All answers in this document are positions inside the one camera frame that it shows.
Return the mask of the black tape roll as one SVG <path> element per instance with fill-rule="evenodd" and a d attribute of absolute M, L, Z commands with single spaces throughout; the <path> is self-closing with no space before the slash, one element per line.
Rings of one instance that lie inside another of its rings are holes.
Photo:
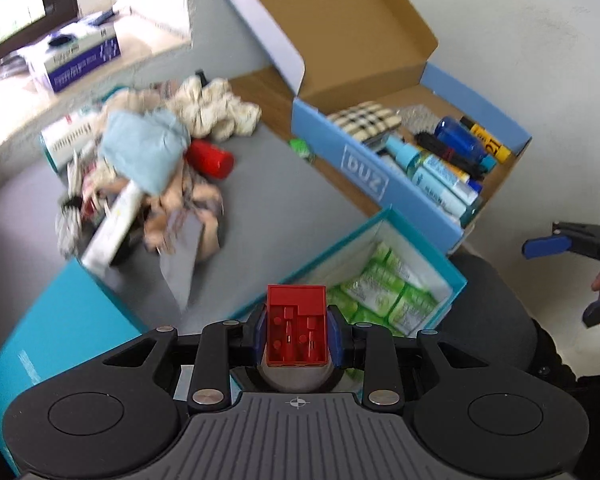
<path fill-rule="evenodd" d="M 273 389 L 281 392 L 329 392 L 336 389 L 343 371 L 334 364 L 329 353 L 325 366 L 272 367 L 266 364 L 266 321 L 263 356 L 258 366 L 259 373 Z"/>

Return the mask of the green tissue packs bundle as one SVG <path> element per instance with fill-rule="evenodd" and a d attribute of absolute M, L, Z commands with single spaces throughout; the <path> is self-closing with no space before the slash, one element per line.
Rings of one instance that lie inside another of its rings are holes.
<path fill-rule="evenodd" d="M 439 303 L 422 279 L 386 243 L 378 243 L 360 274 L 327 289 L 327 302 L 347 322 L 369 322 L 393 335 L 414 337 Z"/>

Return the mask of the red plastic block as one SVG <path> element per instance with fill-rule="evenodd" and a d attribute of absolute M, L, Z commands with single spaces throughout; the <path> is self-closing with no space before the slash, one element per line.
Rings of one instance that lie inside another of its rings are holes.
<path fill-rule="evenodd" d="M 326 287 L 268 285 L 266 364 L 272 367 L 328 363 Z"/>

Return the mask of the light blue spray bottle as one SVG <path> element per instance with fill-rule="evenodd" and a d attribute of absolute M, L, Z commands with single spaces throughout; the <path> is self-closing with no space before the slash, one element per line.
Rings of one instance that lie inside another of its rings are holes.
<path fill-rule="evenodd" d="M 477 191 L 457 177 L 445 162 L 413 144 L 388 136 L 385 149 L 407 179 L 463 228 L 481 206 Z"/>

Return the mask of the yellow black tube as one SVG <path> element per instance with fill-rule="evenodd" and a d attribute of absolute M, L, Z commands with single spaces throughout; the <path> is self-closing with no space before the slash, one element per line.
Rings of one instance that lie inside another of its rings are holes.
<path fill-rule="evenodd" d="M 483 125 L 466 115 L 460 118 L 460 123 L 482 143 L 486 152 L 493 156 L 499 164 L 505 164 L 508 161 L 512 151 Z"/>

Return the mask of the dark blue bottle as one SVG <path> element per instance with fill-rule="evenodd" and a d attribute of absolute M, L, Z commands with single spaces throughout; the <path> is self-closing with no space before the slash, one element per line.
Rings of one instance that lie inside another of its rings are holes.
<path fill-rule="evenodd" d="M 496 166 L 496 160 L 489 155 L 482 143 L 458 120 L 445 116 L 434 128 L 434 136 L 458 154 L 478 164 L 487 174 Z"/>

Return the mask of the open teal box base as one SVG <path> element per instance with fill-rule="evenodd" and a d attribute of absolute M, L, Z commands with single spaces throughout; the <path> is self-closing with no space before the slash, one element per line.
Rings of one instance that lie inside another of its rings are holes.
<path fill-rule="evenodd" d="M 414 338 L 444 319 L 467 284 L 443 252 L 402 214 L 385 209 L 327 249 L 283 285 L 321 285 L 349 323 Z"/>

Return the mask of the blue cardboard storage box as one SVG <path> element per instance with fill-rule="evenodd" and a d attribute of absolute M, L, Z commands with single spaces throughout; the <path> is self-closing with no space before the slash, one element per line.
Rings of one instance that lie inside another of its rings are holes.
<path fill-rule="evenodd" d="M 530 134 L 479 93 L 430 63 L 434 33 L 408 0 L 227 0 L 294 95 L 291 131 L 381 207 L 399 211 L 450 254 L 469 230 L 455 223 L 410 180 L 329 121 L 365 101 L 425 104 L 467 115 L 513 156 L 486 176 L 482 200 L 506 181 Z"/>

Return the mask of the teal box lid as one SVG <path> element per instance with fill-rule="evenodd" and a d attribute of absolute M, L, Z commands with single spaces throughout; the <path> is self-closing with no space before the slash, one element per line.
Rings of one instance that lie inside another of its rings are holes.
<path fill-rule="evenodd" d="M 5 412 L 23 391 L 120 346 L 146 326 L 101 280 L 71 260 L 23 315 L 0 349 L 0 452 Z"/>

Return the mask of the white flat box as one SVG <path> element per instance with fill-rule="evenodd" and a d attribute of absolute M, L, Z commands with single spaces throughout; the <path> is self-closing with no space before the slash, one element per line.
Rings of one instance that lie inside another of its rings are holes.
<path fill-rule="evenodd" d="M 98 278 L 105 277 L 122 240 L 140 211 L 143 198 L 143 190 L 136 182 L 130 181 L 114 201 L 114 206 L 96 230 L 81 258 L 82 266 L 91 274 Z"/>

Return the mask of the plaid fabric pouch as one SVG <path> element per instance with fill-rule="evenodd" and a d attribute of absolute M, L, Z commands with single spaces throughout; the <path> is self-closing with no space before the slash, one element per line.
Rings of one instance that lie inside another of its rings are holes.
<path fill-rule="evenodd" d="M 367 101 L 329 114 L 327 119 L 358 142 L 394 130 L 401 125 L 400 115 L 375 101 Z"/>

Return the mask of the red cylinder can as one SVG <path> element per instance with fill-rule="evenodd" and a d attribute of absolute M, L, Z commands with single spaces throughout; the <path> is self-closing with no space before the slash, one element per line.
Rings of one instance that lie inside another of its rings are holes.
<path fill-rule="evenodd" d="M 184 158 L 198 174 L 216 180 L 228 177 L 235 165 L 232 153 L 204 140 L 193 140 Z"/>

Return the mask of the cream patterned cloth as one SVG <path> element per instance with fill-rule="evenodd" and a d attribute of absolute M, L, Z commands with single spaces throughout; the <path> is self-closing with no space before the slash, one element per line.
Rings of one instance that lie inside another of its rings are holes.
<path fill-rule="evenodd" d="M 166 101 L 166 107 L 192 139 L 209 138 L 216 143 L 232 136 L 251 136 L 262 115 L 261 107 L 236 96 L 226 79 L 203 84 L 201 76 L 186 79 Z"/>

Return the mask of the white wet wipes pack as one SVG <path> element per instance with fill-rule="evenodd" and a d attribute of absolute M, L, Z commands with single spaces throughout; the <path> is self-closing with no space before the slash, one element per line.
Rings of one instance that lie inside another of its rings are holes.
<path fill-rule="evenodd" d="M 55 174 L 67 166 L 73 153 L 79 153 L 94 139 L 97 119 L 97 112 L 74 112 L 41 131 L 42 150 Z"/>

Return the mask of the blue glove box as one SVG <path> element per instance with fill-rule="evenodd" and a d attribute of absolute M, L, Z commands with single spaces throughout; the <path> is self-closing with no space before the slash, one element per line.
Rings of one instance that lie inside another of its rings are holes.
<path fill-rule="evenodd" d="M 33 79 L 58 93 L 93 70 L 118 58 L 114 9 L 87 15 L 17 51 Z"/>

